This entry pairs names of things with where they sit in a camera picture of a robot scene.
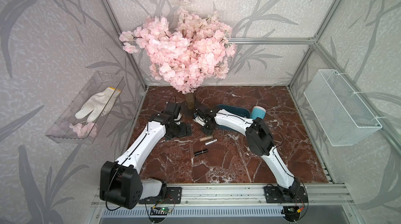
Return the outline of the beige lipstick tube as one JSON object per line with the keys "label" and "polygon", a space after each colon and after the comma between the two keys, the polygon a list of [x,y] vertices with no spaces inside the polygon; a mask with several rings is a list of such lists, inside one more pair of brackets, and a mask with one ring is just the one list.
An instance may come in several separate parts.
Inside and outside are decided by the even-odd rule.
{"label": "beige lipstick tube", "polygon": [[213,135],[210,135],[210,136],[200,138],[199,141],[205,142],[205,141],[209,141],[209,140],[213,140],[213,139],[214,139]]}

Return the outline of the silver mascara cap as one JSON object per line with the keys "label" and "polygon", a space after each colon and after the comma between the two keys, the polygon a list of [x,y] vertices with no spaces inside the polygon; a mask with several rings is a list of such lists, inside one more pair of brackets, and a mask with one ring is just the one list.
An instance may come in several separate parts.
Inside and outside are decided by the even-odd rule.
{"label": "silver mascara cap", "polygon": [[207,141],[207,142],[205,143],[205,146],[211,145],[211,144],[213,144],[213,143],[215,143],[215,142],[217,142],[217,141],[218,141],[217,139],[209,140],[209,141]]}

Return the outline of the black silver mascara tube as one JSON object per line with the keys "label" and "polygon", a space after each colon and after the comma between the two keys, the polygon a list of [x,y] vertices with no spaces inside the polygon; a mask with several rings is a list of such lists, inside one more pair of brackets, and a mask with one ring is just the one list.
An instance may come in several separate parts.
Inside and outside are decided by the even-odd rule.
{"label": "black silver mascara tube", "polygon": [[194,153],[194,156],[199,156],[208,152],[208,149],[203,149]]}

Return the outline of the teal plastic storage box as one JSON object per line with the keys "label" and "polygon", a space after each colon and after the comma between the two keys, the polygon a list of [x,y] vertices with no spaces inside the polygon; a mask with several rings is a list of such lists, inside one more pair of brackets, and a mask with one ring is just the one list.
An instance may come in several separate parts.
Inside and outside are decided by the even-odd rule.
{"label": "teal plastic storage box", "polygon": [[[220,107],[221,109],[226,110],[227,112],[230,112],[230,113],[235,114],[235,115],[240,116],[240,117],[250,118],[250,115],[251,115],[250,111],[245,109],[245,108],[229,106],[229,105],[225,105],[225,104],[218,104],[217,106]],[[222,130],[238,132],[238,131],[236,131],[236,130],[234,130],[232,128],[229,128],[227,126],[219,125],[218,128],[222,129]]]}

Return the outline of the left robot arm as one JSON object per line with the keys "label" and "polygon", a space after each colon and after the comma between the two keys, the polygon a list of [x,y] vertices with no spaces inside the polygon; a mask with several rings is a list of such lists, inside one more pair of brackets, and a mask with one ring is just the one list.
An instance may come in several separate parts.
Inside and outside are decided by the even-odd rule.
{"label": "left robot arm", "polygon": [[191,127],[181,123],[181,106],[168,102],[161,113],[152,115],[139,137],[116,161],[107,161],[100,172],[99,197],[106,204],[133,209],[140,201],[164,200],[167,196],[165,182],[140,178],[143,164],[156,144],[168,139],[187,137]]}

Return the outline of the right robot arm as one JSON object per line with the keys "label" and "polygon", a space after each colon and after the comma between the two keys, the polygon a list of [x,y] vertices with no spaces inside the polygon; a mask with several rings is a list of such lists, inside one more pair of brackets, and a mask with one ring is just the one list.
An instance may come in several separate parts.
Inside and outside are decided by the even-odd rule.
{"label": "right robot arm", "polygon": [[273,135],[262,118],[246,118],[215,107],[198,108],[193,119],[202,126],[203,133],[207,135],[211,135],[217,126],[228,127],[244,135],[250,151],[260,156],[270,168],[281,193],[295,197],[300,182],[285,166],[275,146]]}

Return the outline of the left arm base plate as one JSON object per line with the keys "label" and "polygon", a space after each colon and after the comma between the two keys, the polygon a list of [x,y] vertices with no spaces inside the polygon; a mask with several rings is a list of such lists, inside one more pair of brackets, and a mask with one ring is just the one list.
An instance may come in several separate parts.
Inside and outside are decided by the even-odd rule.
{"label": "left arm base plate", "polygon": [[182,187],[165,187],[157,196],[151,196],[140,200],[138,203],[142,205],[150,204],[179,204],[181,203]]}

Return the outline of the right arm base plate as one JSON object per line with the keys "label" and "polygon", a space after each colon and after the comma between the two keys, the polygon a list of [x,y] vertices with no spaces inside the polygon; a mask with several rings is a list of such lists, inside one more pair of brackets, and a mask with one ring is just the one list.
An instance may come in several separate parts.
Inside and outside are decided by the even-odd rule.
{"label": "right arm base plate", "polygon": [[296,191],[268,184],[264,187],[266,203],[272,204],[307,204],[308,194],[303,186],[296,186]]}

